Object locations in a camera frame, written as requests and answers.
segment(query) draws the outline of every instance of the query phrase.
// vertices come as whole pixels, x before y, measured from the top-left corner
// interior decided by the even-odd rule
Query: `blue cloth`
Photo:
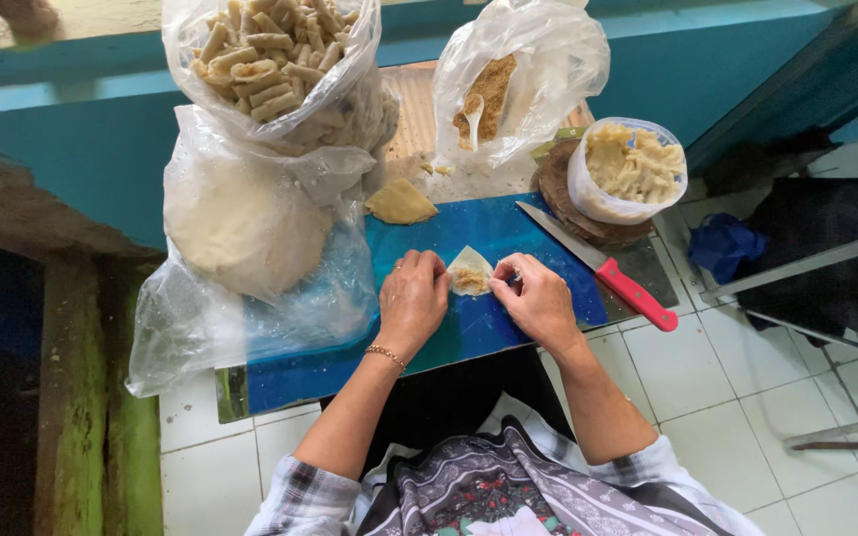
[[[729,213],[711,213],[690,232],[687,258],[707,268],[723,285],[733,280],[741,259],[756,260],[768,241],[766,235],[751,231]]]

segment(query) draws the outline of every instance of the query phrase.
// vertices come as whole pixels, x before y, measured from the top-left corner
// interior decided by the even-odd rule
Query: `shirt sleeve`
[[[737,536],[763,536],[763,531],[732,507],[715,499],[681,467],[667,436],[646,449],[618,458],[602,466],[590,466],[589,474],[614,485],[635,487],[645,482],[661,482],[677,491],[705,516]]]
[[[267,500],[245,536],[348,535],[345,522],[359,482],[285,456],[274,469]]]

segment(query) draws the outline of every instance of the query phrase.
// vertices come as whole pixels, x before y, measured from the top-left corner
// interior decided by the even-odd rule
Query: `plastic spoon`
[[[478,93],[472,93],[465,97],[465,105],[462,113],[469,121],[469,139],[472,141],[472,152],[479,151],[479,119],[483,116],[485,100]]]

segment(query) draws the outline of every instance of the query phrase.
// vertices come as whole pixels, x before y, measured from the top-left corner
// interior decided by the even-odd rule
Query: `blue cutting board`
[[[431,249],[448,265],[472,246],[493,266],[521,251],[561,275],[571,289],[575,316],[588,325],[607,323],[607,313],[590,269],[523,213],[515,201],[547,211],[540,193],[437,205],[439,214],[415,225],[389,225],[366,216],[366,241],[373,255],[375,286],[406,251]],[[331,395],[340,390],[375,337],[379,322],[356,343],[313,353],[276,356],[247,363],[251,413]],[[407,374],[491,354],[531,342],[492,294],[449,295],[442,324],[407,367]]]

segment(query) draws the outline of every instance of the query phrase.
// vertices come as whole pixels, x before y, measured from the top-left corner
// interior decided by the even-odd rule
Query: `white tile floor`
[[[734,205],[744,210],[743,201]],[[697,296],[675,225],[718,207],[690,201],[683,214],[656,218],[654,247],[681,298],[678,329],[628,321],[589,333],[589,344],[694,478],[769,535],[858,534],[858,452],[794,452],[781,443],[858,421],[858,351],[824,352],[783,328],[757,333],[736,304],[722,304],[729,299]],[[564,401],[557,367],[550,356],[542,362]],[[319,415],[311,403],[217,424],[213,374],[161,396],[160,407],[164,516],[174,536],[241,534],[277,461]]]

